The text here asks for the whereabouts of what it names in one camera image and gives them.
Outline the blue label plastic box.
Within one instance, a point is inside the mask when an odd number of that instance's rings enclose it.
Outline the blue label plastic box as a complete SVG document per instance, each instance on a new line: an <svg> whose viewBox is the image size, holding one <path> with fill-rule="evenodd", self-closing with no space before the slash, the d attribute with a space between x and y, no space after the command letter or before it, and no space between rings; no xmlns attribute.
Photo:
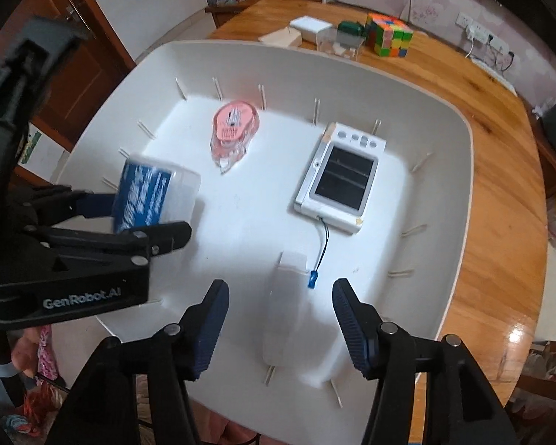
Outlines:
<svg viewBox="0 0 556 445"><path fill-rule="evenodd" d="M120 176L112 207L112 230L191 222L201 176L180 165L132 155Z"/></svg>

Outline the white 33W charger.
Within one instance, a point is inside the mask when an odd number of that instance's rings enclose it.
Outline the white 33W charger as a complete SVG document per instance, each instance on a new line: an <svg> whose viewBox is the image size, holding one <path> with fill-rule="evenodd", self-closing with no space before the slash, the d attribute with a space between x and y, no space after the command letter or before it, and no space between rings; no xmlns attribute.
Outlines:
<svg viewBox="0 0 556 445"><path fill-rule="evenodd" d="M319 34L333 27L331 23L308 15L291 20L289 22L289 26L299 31L304 41L312 44L317 43L317 37Z"/></svg>

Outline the colourful puzzle cube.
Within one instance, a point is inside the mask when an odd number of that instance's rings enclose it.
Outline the colourful puzzle cube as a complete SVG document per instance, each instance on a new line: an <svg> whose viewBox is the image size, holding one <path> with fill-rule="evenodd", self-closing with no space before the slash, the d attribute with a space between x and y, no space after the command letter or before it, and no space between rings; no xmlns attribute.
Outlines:
<svg viewBox="0 0 556 445"><path fill-rule="evenodd" d="M381 13L368 13L364 30L365 45L382 57L405 57L414 36L404 21Z"/></svg>

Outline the translucent plastic box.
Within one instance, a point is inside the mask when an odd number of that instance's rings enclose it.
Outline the translucent plastic box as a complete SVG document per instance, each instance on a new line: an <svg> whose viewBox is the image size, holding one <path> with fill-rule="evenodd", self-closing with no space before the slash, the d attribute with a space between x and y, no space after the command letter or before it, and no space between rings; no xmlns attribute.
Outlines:
<svg viewBox="0 0 556 445"><path fill-rule="evenodd" d="M264 314L262 357L270 367L292 367L295 337L308 309L307 258L283 251L272 273Z"/></svg>

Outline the pink correction tape dispenser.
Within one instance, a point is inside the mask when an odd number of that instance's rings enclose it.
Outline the pink correction tape dispenser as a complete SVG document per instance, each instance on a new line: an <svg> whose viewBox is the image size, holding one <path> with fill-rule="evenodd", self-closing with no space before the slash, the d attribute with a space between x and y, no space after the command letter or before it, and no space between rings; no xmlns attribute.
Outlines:
<svg viewBox="0 0 556 445"><path fill-rule="evenodd" d="M245 157L259 126L257 109L243 100L233 100L217 111L213 118L210 148L213 162L222 174Z"/></svg>

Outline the white handheld device with screen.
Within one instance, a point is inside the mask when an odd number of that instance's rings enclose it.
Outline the white handheld device with screen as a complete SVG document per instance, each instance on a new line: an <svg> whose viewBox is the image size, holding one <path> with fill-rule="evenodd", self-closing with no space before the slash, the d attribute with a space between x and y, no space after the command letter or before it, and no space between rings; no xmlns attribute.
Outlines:
<svg viewBox="0 0 556 445"><path fill-rule="evenodd" d="M387 142L331 123L321 136L294 198L294 210L348 234L364 225L367 203Z"/></svg>

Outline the white plastic tray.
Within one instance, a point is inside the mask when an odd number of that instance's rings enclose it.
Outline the white plastic tray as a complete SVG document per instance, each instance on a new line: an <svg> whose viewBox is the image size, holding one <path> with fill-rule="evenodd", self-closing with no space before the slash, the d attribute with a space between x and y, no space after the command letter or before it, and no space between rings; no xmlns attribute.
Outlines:
<svg viewBox="0 0 556 445"><path fill-rule="evenodd" d="M222 174L213 118L251 103L260 126ZM320 138L344 123L387 142L364 225L350 235L293 208ZM302 49L226 40L177 41L151 52L109 96L60 182L110 192L125 160L144 156L201 176L193 237L156 258L146 306L101 316L123 340L149 336L220 278L230 307L210 367L189 395L218 414L290 444L357 444L375 385L353 368L331 301L347 279L358 298L415 336L435 337L450 306L469 222L472 134L447 102L358 63ZM262 326L283 251L319 271L292 367L269 374Z"/></svg>

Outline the clear plastic box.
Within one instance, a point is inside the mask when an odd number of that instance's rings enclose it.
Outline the clear plastic box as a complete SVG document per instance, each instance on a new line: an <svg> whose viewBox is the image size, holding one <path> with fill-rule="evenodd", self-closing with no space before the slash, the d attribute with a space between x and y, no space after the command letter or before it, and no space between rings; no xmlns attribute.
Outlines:
<svg viewBox="0 0 556 445"><path fill-rule="evenodd" d="M364 46L364 37L326 28L316 36L316 49L320 52L357 61Z"/></svg>

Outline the white router box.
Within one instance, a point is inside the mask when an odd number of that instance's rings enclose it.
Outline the white router box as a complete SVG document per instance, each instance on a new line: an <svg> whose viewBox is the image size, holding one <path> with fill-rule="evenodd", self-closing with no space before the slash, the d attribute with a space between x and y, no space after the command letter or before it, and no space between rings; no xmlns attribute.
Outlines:
<svg viewBox="0 0 556 445"><path fill-rule="evenodd" d="M487 73L487 75L489 75L491 78L495 79L496 82L499 82L500 85L503 85L506 89L508 89L510 92L512 92L514 95L517 95L516 90L514 89L514 86L512 83L510 83L504 76L500 75L500 73L498 71L496 71L495 69L493 69L491 66L489 66L487 63L485 63L484 61L472 57L470 56L469 59L479 68L481 68L483 71L485 71Z"/></svg>

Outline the white wall power strip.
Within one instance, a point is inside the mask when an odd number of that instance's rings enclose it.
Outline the white wall power strip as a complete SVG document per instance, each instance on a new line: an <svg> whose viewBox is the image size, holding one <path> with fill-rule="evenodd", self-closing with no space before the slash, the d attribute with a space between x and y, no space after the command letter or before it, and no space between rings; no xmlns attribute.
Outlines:
<svg viewBox="0 0 556 445"><path fill-rule="evenodd" d="M487 45L500 54L509 54L509 45L491 30L476 21L464 12L460 12L456 18L456 25L462 28L469 41L476 41Z"/></svg>

